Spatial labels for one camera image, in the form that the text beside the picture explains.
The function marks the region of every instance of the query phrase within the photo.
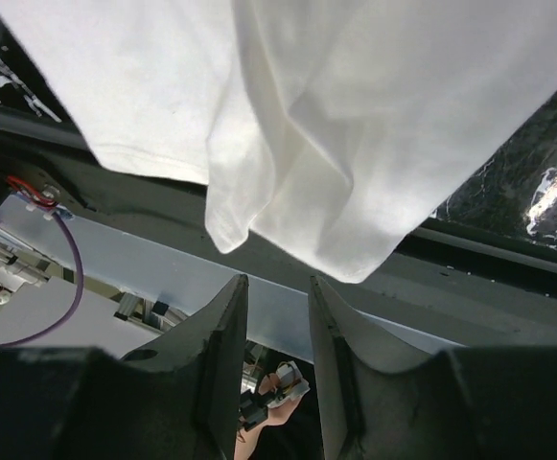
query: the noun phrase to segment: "black tabletop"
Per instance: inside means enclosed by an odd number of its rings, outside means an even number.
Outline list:
[[[0,106],[72,124],[0,21]],[[557,92],[426,222],[557,255]]]

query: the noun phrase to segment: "person's arm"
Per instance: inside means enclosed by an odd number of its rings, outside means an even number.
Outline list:
[[[276,374],[269,374],[264,377],[259,385],[259,394],[263,395],[274,389],[280,384],[280,379]],[[250,431],[246,432],[243,428],[236,436],[236,450],[233,456],[234,460],[248,460],[252,452],[255,451],[259,442],[259,435],[266,426],[284,425],[290,417],[290,414],[297,408],[301,398],[295,401],[288,400],[280,407],[275,407],[267,412],[267,420],[258,424]]]

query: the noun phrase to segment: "white cloth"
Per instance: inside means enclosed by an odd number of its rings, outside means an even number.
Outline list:
[[[557,0],[0,0],[106,168],[360,282],[557,89]]]

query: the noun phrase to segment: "human hand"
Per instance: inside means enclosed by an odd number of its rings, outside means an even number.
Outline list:
[[[259,394],[263,395],[268,391],[272,391],[280,385],[280,379],[276,374],[268,374],[259,385]],[[267,420],[264,422],[266,426],[279,426],[284,425],[290,417],[299,403],[301,403],[302,398],[297,398],[296,400],[286,400],[279,407],[274,407],[269,409],[267,412]]]

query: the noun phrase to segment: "white fabric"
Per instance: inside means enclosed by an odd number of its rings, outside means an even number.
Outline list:
[[[0,0],[106,167],[360,282],[557,89],[557,0]]]

